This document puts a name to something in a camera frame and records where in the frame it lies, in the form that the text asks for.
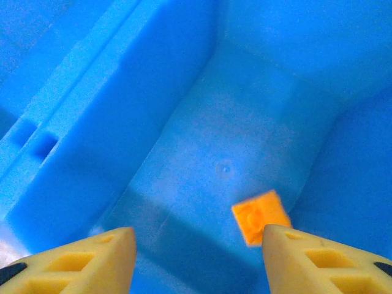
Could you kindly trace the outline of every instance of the rectangular slot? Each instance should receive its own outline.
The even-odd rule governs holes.
[[[113,235],[101,237],[97,242],[98,243],[109,243],[113,239]]]
[[[12,134],[11,141],[18,146],[23,147],[30,139],[31,135],[36,131],[37,126],[27,119],[19,121],[17,124],[17,130]]]
[[[39,159],[44,160],[53,147],[56,146],[58,139],[51,133],[44,133],[38,138],[37,143],[33,149],[33,155]]]
[[[301,236],[295,235],[293,233],[286,232],[286,237],[291,240],[301,240],[303,239]]]
[[[354,263],[343,253],[333,249],[313,249],[306,255],[318,268],[353,268]]]
[[[60,294],[70,283],[67,279],[33,279],[18,289],[19,294]]]
[[[344,276],[331,278],[332,283],[343,294],[391,294],[380,285],[376,284],[370,277]]]
[[[47,271],[81,271],[93,258],[94,253],[73,252],[60,256],[53,261]]]

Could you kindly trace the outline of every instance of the orange block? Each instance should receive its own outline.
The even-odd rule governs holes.
[[[262,245],[265,225],[292,226],[274,190],[233,205],[232,211],[248,246]]]

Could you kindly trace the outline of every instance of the blue plastic bin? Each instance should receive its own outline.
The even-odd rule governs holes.
[[[132,293],[268,293],[230,207],[392,258],[392,3],[3,1],[0,217],[133,226]]]

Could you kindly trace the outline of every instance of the small circular dimple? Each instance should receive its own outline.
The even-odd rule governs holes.
[[[232,162],[228,159],[224,159],[217,163],[215,171],[217,175],[222,179],[229,179],[233,175]]]

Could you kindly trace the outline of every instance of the bin floor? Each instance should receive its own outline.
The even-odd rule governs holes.
[[[315,96],[296,77],[222,45],[103,229],[133,226],[138,251],[199,292],[249,293],[260,276],[266,284],[261,250],[245,245],[230,208],[272,188],[302,188],[307,163],[293,159],[296,143],[285,142],[282,123],[294,87]]]

